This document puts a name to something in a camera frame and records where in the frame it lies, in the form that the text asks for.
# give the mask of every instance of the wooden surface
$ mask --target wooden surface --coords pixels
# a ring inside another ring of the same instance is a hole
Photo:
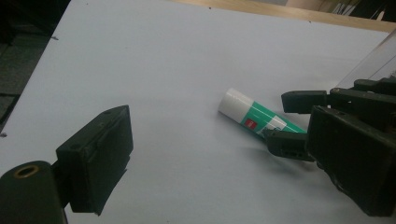
[[[282,7],[261,2],[246,0],[174,0],[179,3],[193,4],[203,7],[215,7],[234,11],[277,16],[304,21],[317,21],[334,25],[342,25],[367,30],[390,33],[396,29],[395,22],[373,21],[356,17],[348,17],[331,13],[317,12],[294,7]]]

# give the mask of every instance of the dark floor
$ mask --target dark floor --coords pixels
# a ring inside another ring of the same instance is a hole
[[[49,39],[43,35],[17,34],[10,46],[0,43],[0,132]]]

